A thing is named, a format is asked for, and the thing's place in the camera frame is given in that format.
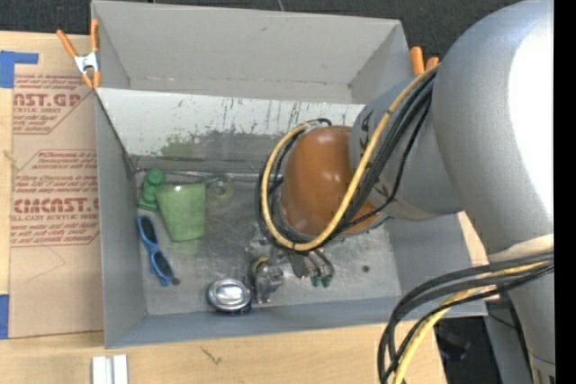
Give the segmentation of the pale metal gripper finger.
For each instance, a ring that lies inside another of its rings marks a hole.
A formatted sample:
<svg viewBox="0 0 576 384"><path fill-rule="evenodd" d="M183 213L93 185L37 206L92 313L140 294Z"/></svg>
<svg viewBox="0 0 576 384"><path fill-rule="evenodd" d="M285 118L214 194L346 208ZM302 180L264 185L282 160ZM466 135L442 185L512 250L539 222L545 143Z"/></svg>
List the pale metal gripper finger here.
<svg viewBox="0 0 576 384"><path fill-rule="evenodd" d="M262 269L256 275L256 300L266 304L272 295L284 284L284 272L281 269Z"/></svg>
<svg viewBox="0 0 576 384"><path fill-rule="evenodd" d="M250 275L253 283L266 283L272 280L271 264L265 256L254 259L250 265Z"/></svg>

